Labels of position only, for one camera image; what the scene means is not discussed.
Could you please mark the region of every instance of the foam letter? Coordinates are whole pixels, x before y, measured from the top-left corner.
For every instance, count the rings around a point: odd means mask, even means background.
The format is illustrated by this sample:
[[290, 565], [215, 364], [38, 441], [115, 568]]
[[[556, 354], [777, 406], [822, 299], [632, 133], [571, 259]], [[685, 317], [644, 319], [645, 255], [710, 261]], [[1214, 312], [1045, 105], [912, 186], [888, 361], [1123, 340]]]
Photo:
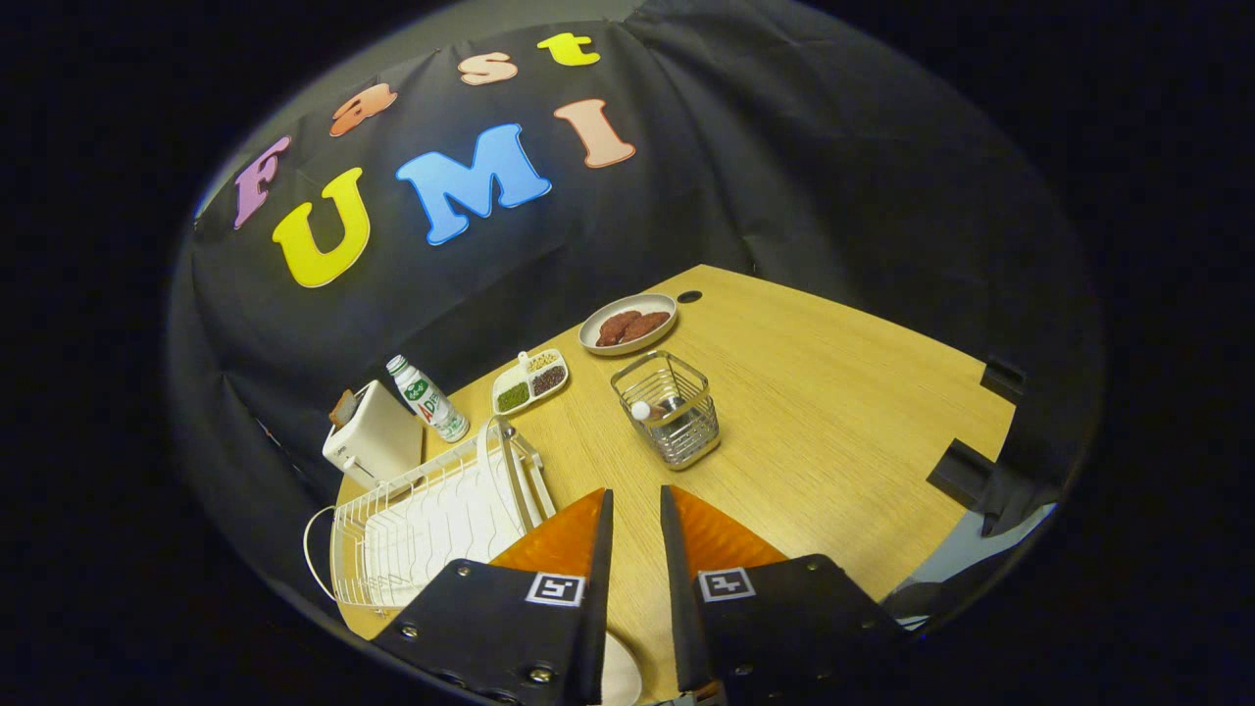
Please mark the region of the foam letter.
[[340, 222], [344, 223], [344, 240], [330, 252], [320, 251], [314, 242], [309, 221], [314, 206], [309, 202], [294, 208], [275, 226], [272, 240], [282, 246], [287, 268], [301, 286], [312, 288], [328, 283], [351, 267], [366, 248], [366, 241], [370, 240], [370, 218], [366, 217], [366, 207], [361, 203], [361, 193], [358, 191], [360, 176], [361, 168], [353, 167], [333, 178], [323, 189], [323, 198], [335, 202]]
[[584, 163], [592, 169], [622, 162], [636, 153], [636, 148], [619, 139], [615, 128], [610, 127], [606, 115], [601, 112], [605, 107], [605, 100], [589, 98], [553, 110], [553, 117], [571, 123], [575, 133], [584, 140], [584, 148], [589, 150]]
[[261, 184], [274, 181], [275, 171], [279, 169], [277, 154], [287, 149], [291, 143], [292, 137], [285, 134], [236, 177], [236, 186], [240, 187], [240, 198], [236, 203], [236, 229], [240, 229], [248, 216], [266, 202], [266, 192], [261, 189]]
[[536, 45], [536, 48], [548, 49], [553, 60], [565, 66], [596, 64], [597, 60], [601, 59], [601, 54], [597, 54], [596, 51], [585, 54], [584, 50], [580, 49], [581, 44], [592, 44], [592, 38], [576, 36], [570, 31], [563, 31], [562, 34], [555, 34], [545, 41], [541, 41]]
[[492, 54], [471, 56], [466, 61], [458, 64], [458, 70], [462, 71], [463, 83], [469, 83], [471, 85], [483, 85], [486, 83], [496, 83], [498, 80], [515, 78], [518, 73], [518, 66], [508, 61], [510, 54], [493, 51]]
[[517, 123], [481, 132], [469, 168], [439, 152], [428, 152], [397, 169], [397, 178], [414, 184], [427, 218], [432, 221], [432, 228], [427, 231], [428, 242], [439, 245], [469, 227], [471, 218], [456, 213], [449, 199], [487, 218], [492, 213], [493, 179], [501, 184], [498, 203], [507, 208], [548, 193], [552, 184], [541, 178], [527, 161], [527, 153], [518, 143], [520, 132], [522, 128]]
[[397, 94], [388, 88], [387, 83], [371, 85], [349, 98], [344, 105], [331, 113], [331, 119], [335, 120], [331, 123], [331, 137], [340, 137], [361, 124], [361, 120], [384, 112], [395, 99]]

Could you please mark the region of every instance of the plate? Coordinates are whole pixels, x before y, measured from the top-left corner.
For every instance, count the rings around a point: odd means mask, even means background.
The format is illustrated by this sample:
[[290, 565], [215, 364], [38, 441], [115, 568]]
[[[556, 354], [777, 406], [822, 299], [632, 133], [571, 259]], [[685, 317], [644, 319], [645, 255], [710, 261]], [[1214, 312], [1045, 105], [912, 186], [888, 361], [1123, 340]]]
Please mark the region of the plate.
[[[670, 313], [663, 325], [649, 331], [649, 334], [638, 337], [636, 340], [629, 340], [628, 342], [619, 342], [615, 345], [597, 345], [597, 339], [601, 337], [601, 324], [606, 322], [606, 319], [615, 313], [620, 313], [629, 308], [636, 308], [641, 313], [653, 313], [654, 311], [666, 311]], [[675, 298], [665, 293], [634, 293], [633, 296], [625, 296], [617, 301], [611, 301], [605, 306], [594, 311], [584, 325], [580, 326], [580, 344], [589, 349], [594, 356], [622, 356], [624, 352], [634, 352], [641, 347], [649, 347], [650, 345], [661, 340], [671, 326], [675, 325], [675, 319], [679, 317], [680, 311], [676, 308]]]
[[[553, 361], [543, 367], [536, 369], [535, 371], [528, 371], [532, 360], [540, 359], [541, 356], [545, 355], [550, 355], [550, 357], [552, 357]], [[547, 374], [552, 369], [562, 369], [563, 371], [566, 371], [566, 375], [562, 376], [561, 382], [546, 390], [545, 393], [536, 395], [536, 390], [533, 387], [536, 379], [540, 377], [542, 374]], [[570, 380], [571, 380], [571, 369], [566, 365], [566, 359], [562, 357], [562, 351], [558, 350], [557, 347], [546, 347], [545, 350], [538, 351], [536, 356], [531, 357], [527, 356], [526, 350], [522, 350], [518, 352], [518, 364], [511, 369], [507, 369], [506, 372], [497, 376], [497, 380], [493, 381], [492, 384], [492, 411], [494, 415], [507, 415], [507, 416], [522, 413], [527, 408], [531, 408], [532, 404], [540, 403], [541, 400], [545, 400], [546, 398], [566, 387], [566, 384]], [[527, 387], [527, 401], [525, 401], [522, 405], [518, 405], [517, 408], [511, 408], [510, 410], [502, 410], [497, 405], [497, 396], [520, 384]]]
[[606, 661], [601, 666], [601, 706], [635, 706], [644, 682], [631, 652], [614, 633], [606, 633]]

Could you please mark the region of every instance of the yellow letter u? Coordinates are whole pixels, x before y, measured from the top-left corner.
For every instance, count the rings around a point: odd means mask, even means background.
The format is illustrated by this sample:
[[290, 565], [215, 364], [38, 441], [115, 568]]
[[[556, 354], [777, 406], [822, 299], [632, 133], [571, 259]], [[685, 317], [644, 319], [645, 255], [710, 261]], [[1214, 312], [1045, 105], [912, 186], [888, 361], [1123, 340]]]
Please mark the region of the yellow letter u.
[[351, 267], [366, 248], [366, 241], [370, 240], [370, 218], [366, 217], [366, 207], [361, 203], [361, 193], [358, 192], [361, 168], [353, 167], [333, 178], [323, 189], [323, 198], [335, 202], [340, 222], [344, 223], [344, 240], [330, 252], [320, 251], [314, 242], [309, 221], [314, 206], [309, 202], [294, 208], [275, 226], [272, 240], [282, 246], [287, 268], [301, 286], [315, 287], [330, 282]]

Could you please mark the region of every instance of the rack handle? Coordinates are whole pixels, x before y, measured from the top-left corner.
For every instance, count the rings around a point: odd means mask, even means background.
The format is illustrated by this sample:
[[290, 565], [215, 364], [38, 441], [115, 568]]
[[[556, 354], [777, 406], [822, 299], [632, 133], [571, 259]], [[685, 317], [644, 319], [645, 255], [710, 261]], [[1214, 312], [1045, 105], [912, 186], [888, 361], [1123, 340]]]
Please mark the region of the rack handle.
[[310, 576], [312, 576], [314, 581], [318, 582], [318, 587], [321, 588], [323, 593], [325, 593], [326, 597], [330, 598], [331, 601], [335, 601], [335, 597], [331, 596], [331, 592], [328, 591], [326, 586], [323, 584], [323, 579], [320, 579], [318, 572], [314, 571], [314, 562], [310, 561], [310, 528], [314, 527], [314, 520], [316, 520], [319, 515], [326, 513], [328, 510], [334, 510], [334, 509], [335, 505], [328, 505], [326, 508], [323, 508], [318, 513], [314, 513], [314, 517], [310, 518], [310, 522], [305, 523], [305, 537], [301, 539], [301, 549], [305, 551], [305, 566], [310, 568]]

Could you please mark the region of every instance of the bottle label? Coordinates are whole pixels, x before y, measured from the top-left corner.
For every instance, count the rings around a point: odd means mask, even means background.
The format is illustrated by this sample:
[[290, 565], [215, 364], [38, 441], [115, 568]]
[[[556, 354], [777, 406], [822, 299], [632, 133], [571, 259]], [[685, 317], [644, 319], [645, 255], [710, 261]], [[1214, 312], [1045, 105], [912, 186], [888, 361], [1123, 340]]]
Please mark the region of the bottle label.
[[432, 425], [435, 434], [446, 441], [462, 436], [467, 420], [453, 410], [449, 400], [425, 379], [418, 379], [405, 386], [402, 391], [409, 406], [418, 413], [423, 421]]
[[423, 416], [427, 424], [432, 424], [432, 420], [438, 420], [448, 415], [449, 401], [441, 395], [439, 390], [435, 390], [432, 384], [423, 379], [405, 386], [405, 400], [409, 400], [410, 408], [415, 413]]

